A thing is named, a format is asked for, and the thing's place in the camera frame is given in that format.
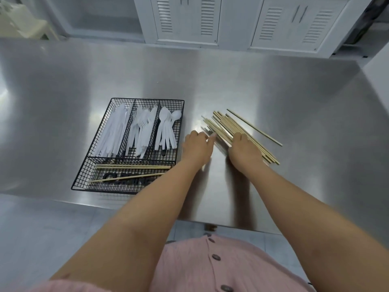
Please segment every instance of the bundle of chopsticks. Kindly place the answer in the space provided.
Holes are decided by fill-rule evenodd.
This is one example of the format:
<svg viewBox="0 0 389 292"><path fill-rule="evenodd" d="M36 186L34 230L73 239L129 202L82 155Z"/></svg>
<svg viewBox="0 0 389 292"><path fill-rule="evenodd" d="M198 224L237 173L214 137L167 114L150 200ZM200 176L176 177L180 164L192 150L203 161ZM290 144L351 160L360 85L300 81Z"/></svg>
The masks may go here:
<svg viewBox="0 0 389 292"><path fill-rule="evenodd" d="M125 165L125 164L98 164L95 166L95 169L115 169L115 170L140 170L140 169L158 169L158 170L169 170L171 166L162 166L162 165ZM121 180L121 179L129 179L129 178L142 178L142 177L149 177L149 176L158 176L162 175L165 172L160 173L152 173L152 174L141 174L141 175L134 175L134 176L124 176L124 177L116 177L116 178L106 178L106 179L95 179L90 180L88 183L94 183L94 182L101 182L101 181L114 181L114 180Z"/></svg>
<svg viewBox="0 0 389 292"><path fill-rule="evenodd" d="M227 109L229 112L231 112L233 115L235 115L237 118L241 119L243 122L248 124L250 127L254 128L256 131L260 132L264 136L268 137L278 145L282 146L280 142L275 140L273 137L270 137L268 134L266 134L263 131L260 131L256 127L254 127L252 124L247 122L245 119L237 115L235 112ZM270 164L276 163L280 164L280 162L277 161L275 156L269 152L262 144L260 144L254 137L252 137L241 125L239 125L230 115L225 114L223 115L221 112L214 111L212 119L207 119L203 117L204 122L208 125L208 127L218 134L221 139L223 139L225 142L227 142L229 145L232 144L232 139L235 133L239 132L241 134L247 135L247 138L254 143L254 145L261 151L262 157L269 162Z"/></svg>

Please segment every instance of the black wire cutlery basket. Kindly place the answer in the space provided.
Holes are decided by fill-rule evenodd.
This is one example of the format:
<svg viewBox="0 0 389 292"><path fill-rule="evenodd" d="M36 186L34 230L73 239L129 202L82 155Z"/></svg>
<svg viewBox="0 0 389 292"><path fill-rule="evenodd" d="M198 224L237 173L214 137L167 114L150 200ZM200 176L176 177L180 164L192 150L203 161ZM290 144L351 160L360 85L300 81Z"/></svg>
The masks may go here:
<svg viewBox="0 0 389 292"><path fill-rule="evenodd" d="M119 146L118 154L115 156L111 155L110 157L101 157L100 154L96 156L95 155L96 147L100 140L100 137L102 136L104 127L107 124L107 120L109 119L114 108L123 104L125 105L127 110L131 108L131 113L129 116L129 120L126 124L124 136ZM149 145L148 148L146 149L144 157L140 159L139 157L135 156L134 147L129 148L128 153L126 152L127 139L129 135L130 126L135 119L135 115L138 107L151 109L155 105L157 106L157 114L153 124ZM168 108L170 112L177 111L177 110L181 111L181 118L176 120L172 127L175 140L177 141L177 149L170 148L169 150L167 149L162 150L162 147L159 147L158 151L154 150L154 145L157 136L157 129L158 129L158 125L160 124L158 115L162 107ZM122 179L122 180L115 180L115 181L92 182L92 183L89 183L89 181L96 180L96 179L117 178L117 177L165 172L164 170L161 169L130 169L130 168L98 169L96 168L96 166L98 165L174 166L177 163L177 152L178 152L178 145L180 141L183 114L184 114L183 100L112 98L105 111L100 126L97 129L92 144L89 147L88 153L86 154L85 159L80 167L80 170L78 171L77 176L73 182L72 190L96 191L96 192L104 192L104 193L123 193L123 194L138 193L145 186L147 186L156 178L158 178L158 176Z"/></svg>

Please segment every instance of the louvered vent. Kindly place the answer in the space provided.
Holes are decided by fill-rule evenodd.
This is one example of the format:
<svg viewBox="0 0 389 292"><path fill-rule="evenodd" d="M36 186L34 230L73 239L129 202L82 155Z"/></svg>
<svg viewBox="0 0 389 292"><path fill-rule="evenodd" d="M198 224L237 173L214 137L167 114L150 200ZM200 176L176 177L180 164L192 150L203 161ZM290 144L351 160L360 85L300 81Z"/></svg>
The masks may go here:
<svg viewBox="0 0 389 292"><path fill-rule="evenodd" d="M157 0L159 21L161 23L161 29L165 33L172 33L172 17L170 15L169 0Z"/></svg>
<svg viewBox="0 0 389 292"><path fill-rule="evenodd" d="M201 0L201 34L214 32L215 0Z"/></svg>
<svg viewBox="0 0 389 292"><path fill-rule="evenodd" d="M323 30L327 27L328 22L333 17L333 14L334 12L332 10L320 10L309 27L309 30L303 39L303 43L315 44L320 38Z"/></svg>
<svg viewBox="0 0 389 292"><path fill-rule="evenodd" d="M280 16L282 13L282 8L279 7L270 7L266 13L265 21L263 22L260 40L271 40L273 38L273 34L275 28L280 20Z"/></svg>

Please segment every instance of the hand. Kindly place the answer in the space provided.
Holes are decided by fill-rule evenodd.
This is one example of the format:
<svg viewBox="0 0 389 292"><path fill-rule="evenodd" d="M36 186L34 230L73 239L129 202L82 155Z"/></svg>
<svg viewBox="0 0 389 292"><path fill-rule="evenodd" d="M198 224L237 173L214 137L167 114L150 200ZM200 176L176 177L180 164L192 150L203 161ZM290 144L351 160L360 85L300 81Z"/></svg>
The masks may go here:
<svg viewBox="0 0 389 292"><path fill-rule="evenodd" d="M228 155L234 167L246 177L253 166L266 166L261 151L247 138L247 135L235 133Z"/></svg>
<svg viewBox="0 0 389 292"><path fill-rule="evenodd" d="M188 161L200 170L202 166L209 162L212 152L214 150L214 143L216 140L216 133L208 138L204 132L197 133L192 131L185 137L185 142L182 145L181 161Z"/></svg>

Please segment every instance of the white wall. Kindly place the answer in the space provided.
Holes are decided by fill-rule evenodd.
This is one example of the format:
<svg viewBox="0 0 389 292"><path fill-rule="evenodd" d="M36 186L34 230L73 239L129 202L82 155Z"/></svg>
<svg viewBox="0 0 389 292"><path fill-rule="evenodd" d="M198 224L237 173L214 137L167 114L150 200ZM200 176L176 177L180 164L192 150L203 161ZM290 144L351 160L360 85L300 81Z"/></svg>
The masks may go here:
<svg viewBox="0 0 389 292"><path fill-rule="evenodd" d="M389 113L389 43L364 66L363 72Z"/></svg>

